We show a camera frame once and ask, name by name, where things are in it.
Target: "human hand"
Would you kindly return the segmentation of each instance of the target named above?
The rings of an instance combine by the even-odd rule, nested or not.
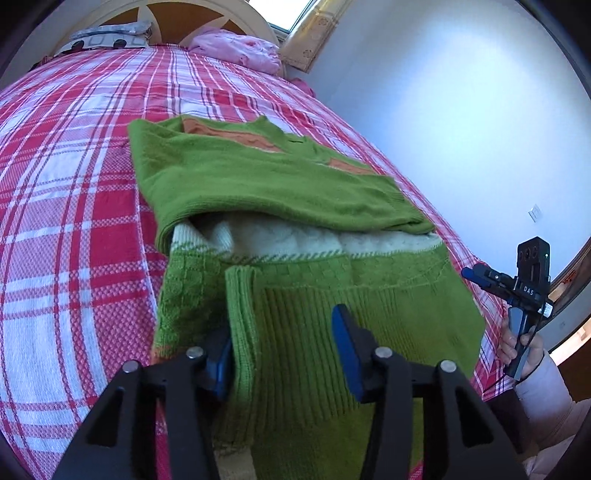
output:
[[[530,341],[533,329],[534,328],[532,327],[529,333],[521,335],[519,341],[522,345],[525,346],[527,345],[527,342]],[[504,319],[503,323],[501,324],[501,342],[499,344],[498,350],[496,351],[496,355],[505,365],[509,365],[511,361],[517,356],[515,345],[517,345],[517,338],[515,338],[515,335],[513,335],[509,330],[509,319]],[[527,360],[523,367],[521,379],[525,380],[530,375],[530,373],[538,368],[538,365],[541,363],[543,358],[544,340],[539,333],[536,333],[534,339],[530,343],[530,353],[527,356]]]

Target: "window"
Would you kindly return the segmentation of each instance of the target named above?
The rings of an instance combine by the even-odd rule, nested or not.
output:
[[[273,27],[290,32],[314,0],[250,0],[249,3]]]

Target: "knit sweater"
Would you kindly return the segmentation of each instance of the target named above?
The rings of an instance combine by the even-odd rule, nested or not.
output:
[[[330,311],[344,303],[381,345],[424,364],[449,358],[470,374],[484,324],[445,245],[391,179],[266,119],[197,121],[256,132],[248,147],[209,144],[207,129],[168,122],[129,129],[169,255],[155,356],[229,322],[235,381],[213,428],[226,478],[358,478],[373,409],[348,392]],[[418,402],[414,414],[416,462]]]

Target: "window frame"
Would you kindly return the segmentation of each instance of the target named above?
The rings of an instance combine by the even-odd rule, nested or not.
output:
[[[295,21],[293,22],[293,24],[291,25],[291,28],[289,30],[280,27],[279,25],[275,25],[271,22],[267,22],[269,23],[269,25],[271,26],[271,28],[273,30],[275,30],[275,32],[277,33],[277,37],[280,40],[285,40],[287,38],[287,36],[292,32],[292,30],[294,29],[294,27],[298,24],[298,22],[304,18],[304,15],[306,15],[306,13],[309,12],[309,10],[312,9],[312,6],[316,3],[316,0],[309,0],[308,3],[306,4],[306,6],[304,7],[304,9],[300,12],[300,15],[295,19]]]

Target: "red plaid bedspread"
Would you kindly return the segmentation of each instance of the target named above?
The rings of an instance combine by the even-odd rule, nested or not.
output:
[[[166,259],[154,248],[126,128],[180,113],[266,115],[357,158],[396,179],[458,271],[477,261],[392,161],[285,80],[173,46],[51,61],[0,93],[0,428],[37,479],[51,477],[121,364],[148,362]],[[473,380],[482,392],[499,377],[503,307],[468,286],[487,323]]]

